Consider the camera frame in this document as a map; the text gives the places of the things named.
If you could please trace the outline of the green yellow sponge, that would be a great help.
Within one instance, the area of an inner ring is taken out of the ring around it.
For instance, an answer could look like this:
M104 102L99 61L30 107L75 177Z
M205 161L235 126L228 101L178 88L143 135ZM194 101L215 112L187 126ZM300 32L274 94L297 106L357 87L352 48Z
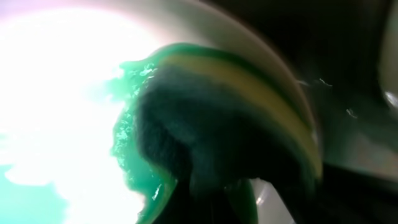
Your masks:
M143 163L168 190L142 223L257 223L251 179L270 182L297 223L318 223L323 167L313 119L238 55L172 44L106 83L124 108L112 153L130 186Z

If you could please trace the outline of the white plate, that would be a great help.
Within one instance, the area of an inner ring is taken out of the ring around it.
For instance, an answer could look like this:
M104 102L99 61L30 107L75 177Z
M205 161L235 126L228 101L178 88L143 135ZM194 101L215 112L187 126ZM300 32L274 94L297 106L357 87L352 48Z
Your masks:
M162 47L229 52L273 78L316 122L287 64L255 33L200 1L1 2L1 222L142 223L168 190L143 163L130 186L112 153L124 103L106 83ZM271 203L249 188L258 221Z

